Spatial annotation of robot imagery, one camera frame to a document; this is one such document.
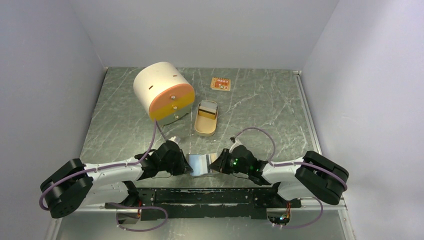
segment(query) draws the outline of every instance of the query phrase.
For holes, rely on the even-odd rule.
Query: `cylindrical container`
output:
[[[160,125],[170,124],[192,110],[195,90],[169,62],[144,68],[134,79],[134,92],[148,113]]]

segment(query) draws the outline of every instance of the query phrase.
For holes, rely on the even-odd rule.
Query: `table surface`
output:
[[[146,151],[153,133],[153,123],[133,91],[133,81],[142,67],[110,67],[106,73],[91,124],[81,152],[84,163],[109,163],[128,159]],[[194,107],[201,100],[218,103],[216,132],[198,136],[194,130],[196,113],[181,117],[163,127],[167,136],[179,136],[184,154],[221,153],[232,145],[230,137],[246,127],[260,127],[276,143],[276,162],[301,157],[313,150],[296,78],[290,70],[236,68],[178,68],[194,87]],[[210,88],[212,77],[231,79],[231,91]],[[272,153],[268,137],[256,130],[243,133],[241,142],[261,160]],[[157,132],[154,148],[163,139]],[[160,172],[157,177],[167,177]],[[216,174],[192,177],[189,174],[136,181],[137,187],[149,188],[232,188],[258,187],[250,180]]]

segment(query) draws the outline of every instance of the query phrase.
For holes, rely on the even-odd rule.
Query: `wire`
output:
[[[116,226],[118,228],[122,229],[122,230],[125,230],[125,231],[139,232],[139,233],[140,232],[152,231],[152,230],[155,230],[155,229],[162,227],[168,220],[168,212],[165,209],[163,209],[162,207],[159,207],[159,206],[124,206],[124,205],[121,205],[121,204],[118,204],[118,203],[113,203],[113,202],[110,202],[109,204],[112,205],[112,206],[115,206],[115,207],[123,208],[123,209],[138,209],[138,210],[155,209],[155,210],[161,210],[165,214],[165,219],[159,225],[148,228],[148,229],[131,229],[131,228],[123,227],[119,223],[118,214],[116,214],[116,217],[115,217],[116,224],[117,224]]]
[[[239,178],[239,179],[247,179],[247,180],[250,180],[250,179],[249,179],[249,178],[247,178],[247,177],[236,176],[236,175],[234,175],[234,172],[232,173],[232,175],[233,175],[234,177],[236,177],[236,178]]]
[[[172,176],[172,174],[170,174],[169,176],[157,176],[157,177],[151,177],[151,179],[169,179]]]
[[[255,130],[258,130],[258,131],[260,131],[260,132],[264,133],[265,135],[267,135],[267,136],[268,136],[268,138],[271,140],[271,143],[272,143],[272,154],[268,157],[268,163],[269,163],[269,165],[271,165],[271,166],[273,166],[273,167],[274,167],[273,163],[271,162],[271,159],[273,159],[274,155],[276,154],[276,142],[274,141],[273,137],[272,137],[272,136],[271,136],[271,135],[270,135],[267,131],[263,130],[262,128],[255,127],[255,126],[246,127],[245,129],[243,129],[243,130],[239,131],[239,132],[238,132],[238,133],[234,136],[234,138],[237,138],[238,136],[240,136],[242,133],[244,133],[245,131],[247,131],[247,130],[249,130],[249,129],[255,129]]]
[[[159,123],[155,120],[155,124],[157,129],[159,130],[160,135],[162,135],[163,139],[165,140],[165,142],[168,140],[167,137],[165,136],[164,132],[162,131],[161,127],[159,126]]]

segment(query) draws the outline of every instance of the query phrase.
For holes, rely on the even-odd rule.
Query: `white enclosure wall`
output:
[[[68,1],[0,6],[0,239],[41,240],[40,184],[80,155],[104,69]]]
[[[424,1],[341,0],[302,81],[357,239],[424,239]]]
[[[71,0],[106,66],[300,70],[339,0]]]

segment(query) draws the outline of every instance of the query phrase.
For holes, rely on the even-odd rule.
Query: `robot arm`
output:
[[[278,195],[286,201],[317,197],[327,204],[339,204],[346,189],[333,176],[346,183],[349,173],[343,167],[314,151],[308,151],[305,156],[295,160],[270,164],[256,159],[237,139],[231,140],[234,144],[230,149],[225,148],[222,151],[218,159],[209,166],[211,169],[223,174],[246,174],[248,179],[260,186],[274,185],[278,188]]]
[[[135,206],[139,193],[132,181],[156,176],[167,171],[177,176],[190,173],[193,169],[187,163],[183,151],[177,143],[167,140],[157,150],[150,153],[138,164],[142,154],[119,162],[103,164],[83,164],[79,158],[68,161],[40,186],[42,192],[59,180],[87,169],[99,169],[73,177],[54,187],[45,196],[52,218],[62,218],[77,208],[92,204],[121,203]],[[118,165],[102,169],[103,166]]]

